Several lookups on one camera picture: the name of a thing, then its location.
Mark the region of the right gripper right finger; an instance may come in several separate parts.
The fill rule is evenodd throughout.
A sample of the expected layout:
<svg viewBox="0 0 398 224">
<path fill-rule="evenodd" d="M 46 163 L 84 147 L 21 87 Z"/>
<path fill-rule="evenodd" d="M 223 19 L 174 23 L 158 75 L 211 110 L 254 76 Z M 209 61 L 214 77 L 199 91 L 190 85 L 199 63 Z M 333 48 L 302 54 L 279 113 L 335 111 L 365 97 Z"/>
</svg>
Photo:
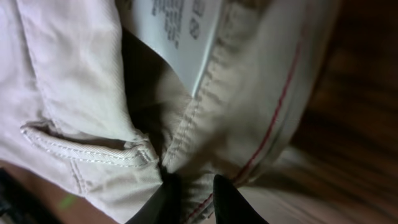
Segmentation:
<svg viewBox="0 0 398 224">
<path fill-rule="evenodd" d="M 213 179 L 213 205 L 217 224 L 269 224 L 222 175 Z"/>
</svg>

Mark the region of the beige cotton shorts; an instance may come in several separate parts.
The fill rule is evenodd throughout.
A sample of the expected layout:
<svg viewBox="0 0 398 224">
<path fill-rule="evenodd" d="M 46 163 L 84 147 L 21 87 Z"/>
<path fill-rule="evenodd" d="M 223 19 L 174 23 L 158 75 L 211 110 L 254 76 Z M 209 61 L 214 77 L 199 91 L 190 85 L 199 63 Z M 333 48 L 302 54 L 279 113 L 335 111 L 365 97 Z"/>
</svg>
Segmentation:
<svg viewBox="0 0 398 224">
<path fill-rule="evenodd" d="M 244 185 L 288 146 L 339 1 L 1 1 L 1 159 L 118 223 L 183 180 Z"/>
</svg>

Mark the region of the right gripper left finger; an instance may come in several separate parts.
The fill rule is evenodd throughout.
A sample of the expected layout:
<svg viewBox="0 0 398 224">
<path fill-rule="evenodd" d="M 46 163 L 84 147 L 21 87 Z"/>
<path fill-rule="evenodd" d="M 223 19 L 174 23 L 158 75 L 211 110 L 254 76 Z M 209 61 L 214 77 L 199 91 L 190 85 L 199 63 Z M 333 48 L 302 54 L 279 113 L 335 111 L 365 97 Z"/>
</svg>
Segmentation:
<svg viewBox="0 0 398 224">
<path fill-rule="evenodd" d="M 178 174 L 162 173 L 163 183 L 126 224 L 179 224 L 182 183 Z"/>
</svg>

